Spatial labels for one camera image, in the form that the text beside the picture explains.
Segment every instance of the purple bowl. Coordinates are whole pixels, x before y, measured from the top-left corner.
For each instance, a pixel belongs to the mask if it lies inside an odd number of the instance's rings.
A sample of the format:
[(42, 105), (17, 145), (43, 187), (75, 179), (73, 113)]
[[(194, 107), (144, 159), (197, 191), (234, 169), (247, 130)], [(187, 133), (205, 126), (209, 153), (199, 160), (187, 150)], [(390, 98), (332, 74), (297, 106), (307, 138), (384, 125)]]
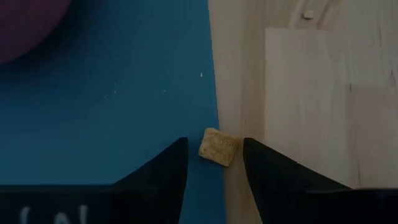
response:
[(0, 0), (0, 64), (34, 48), (66, 13), (70, 0)]

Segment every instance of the food crumb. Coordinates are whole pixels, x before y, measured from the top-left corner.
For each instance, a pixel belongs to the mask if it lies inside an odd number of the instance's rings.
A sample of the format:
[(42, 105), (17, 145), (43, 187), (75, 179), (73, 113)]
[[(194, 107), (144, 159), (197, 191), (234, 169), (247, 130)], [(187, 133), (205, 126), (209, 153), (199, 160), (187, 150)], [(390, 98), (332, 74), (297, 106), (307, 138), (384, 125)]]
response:
[(313, 15), (313, 11), (312, 10), (307, 10), (303, 13), (303, 18), (304, 19), (313, 19), (314, 15)]

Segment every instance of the blue surface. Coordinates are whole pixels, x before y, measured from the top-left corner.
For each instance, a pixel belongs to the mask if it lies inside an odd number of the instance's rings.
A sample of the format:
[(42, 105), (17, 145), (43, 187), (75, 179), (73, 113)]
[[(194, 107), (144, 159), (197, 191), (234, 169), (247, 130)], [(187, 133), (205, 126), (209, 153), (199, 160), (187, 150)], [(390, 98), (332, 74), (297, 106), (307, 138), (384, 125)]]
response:
[(0, 67), (0, 184), (112, 183), (187, 136), (181, 223), (224, 223), (222, 168), (197, 156), (217, 125), (207, 1), (74, 0)]

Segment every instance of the black object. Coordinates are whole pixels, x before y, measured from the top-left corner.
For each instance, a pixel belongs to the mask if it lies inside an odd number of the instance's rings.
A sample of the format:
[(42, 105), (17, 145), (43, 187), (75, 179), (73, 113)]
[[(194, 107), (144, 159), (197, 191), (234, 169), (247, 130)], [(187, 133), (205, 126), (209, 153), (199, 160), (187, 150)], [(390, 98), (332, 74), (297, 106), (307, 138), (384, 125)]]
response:
[(0, 187), (0, 223), (178, 223), (188, 171), (188, 139), (113, 185)]
[(398, 190), (351, 190), (249, 138), (244, 164), (264, 224), (398, 223)]

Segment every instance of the wooden surface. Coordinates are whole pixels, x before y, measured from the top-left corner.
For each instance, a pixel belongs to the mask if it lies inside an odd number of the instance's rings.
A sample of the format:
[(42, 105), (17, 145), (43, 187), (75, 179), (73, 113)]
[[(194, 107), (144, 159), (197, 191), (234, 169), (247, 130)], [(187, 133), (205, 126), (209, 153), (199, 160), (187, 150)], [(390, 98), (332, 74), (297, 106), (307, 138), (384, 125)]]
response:
[[(398, 1), (211, 0), (210, 16), (222, 131), (398, 187)], [(228, 223), (260, 223), (240, 153), (224, 179)]]

